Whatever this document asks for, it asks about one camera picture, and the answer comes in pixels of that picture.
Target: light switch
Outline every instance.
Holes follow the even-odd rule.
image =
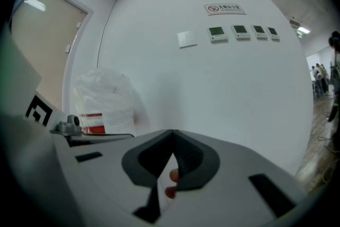
[[[197,45],[197,42],[195,40],[195,34],[193,31],[185,31],[178,33],[177,37],[179,40],[178,43],[180,45],[180,48]]]
[[[195,33],[193,31],[187,31],[185,34],[186,34],[186,40],[188,42],[188,46],[197,45],[197,42],[195,40]]]
[[[188,46],[188,41],[186,40],[185,32],[178,33],[177,38],[179,40],[178,44],[180,45],[180,48]]]

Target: sign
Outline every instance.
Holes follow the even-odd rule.
[[[205,5],[208,15],[214,14],[246,14],[238,4],[208,4]]]

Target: black marking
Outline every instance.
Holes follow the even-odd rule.
[[[295,207],[295,204],[264,174],[251,176],[249,180],[277,217],[281,217]]]
[[[33,100],[32,100],[32,102],[31,102],[31,104],[30,104],[30,106],[28,107],[28,109],[27,109],[27,112],[26,112],[26,117],[29,117],[29,115],[30,115],[30,113],[31,113],[31,111],[32,111],[32,109],[36,109],[37,108],[37,106],[39,106],[45,113],[46,113],[46,116],[45,116],[45,118],[44,118],[44,120],[42,121],[42,124],[44,125],[44,126],[46,126],[47,125],[47,123],[48,123],[48,120],[49,120],[49,118],[50,118],[50,116],[51,116],[51,114],[52,114],[52,109],[50,108],[50,107],[48,107],[38,96],[34,96],[34,98],[33,98]],[[35,120],[37,121],[37,122],[39,122],[40,121],[40,118],[41,118],[41,115],[38,113],[38,112],[34,112],[33,113],[33,117],[35,118]]]
[[[78,163],[81,163],[81,162],[92,160],[92,159],[95,159],[95,158],[98,158],[98,157],[101,157],[101,156],[103,156],[103,155],[100,152],[94,152],[94,153],[87,153],[87,154],[83,154],[83,155],[78,155],[75,158],[78,161]]]
[[[212,12],[217,12],[219,10],[219,8],[216,6],[209,6],[208,9]]]

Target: door frame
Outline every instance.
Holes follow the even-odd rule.
[[[65,114],[69,114],[70,112],[70,88],[71,88],[71,72],[72,66],[74,63],[75,54],[77,52],[81,37],[85,31],[87,24],[89,23],[90,19],[92,18],[94,11],[89,8],[88,6],[84,5],[83,3],[79,2],[78,0],[65,0],[69,2],[71,5],[77,7],[78,9],[82,10],[86,13],[86,17],[81,23],[80,28],[78,29],[77,34],[74,37],[74,40],[71,45],[71,50],[66,60],[66,66],[64,70],[64,77],[63,77],[63,86],[62,86],[62,111]],[[17,0],[13,6],[13,12],[18,9],[18,7],[24,2],[24,0]]]

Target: finger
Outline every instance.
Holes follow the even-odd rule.
[[[173,182],[176,182],[178,183],[179,180],[180,180],[180,175],[179,175],[179,170],[171,170],[170,171],[170,179],[173,181]]]
[[[176,187],[167,187],[165,189],[165,195],[170,198],[170,199],[173,199],[175,198],[175,195],[176,195]]]

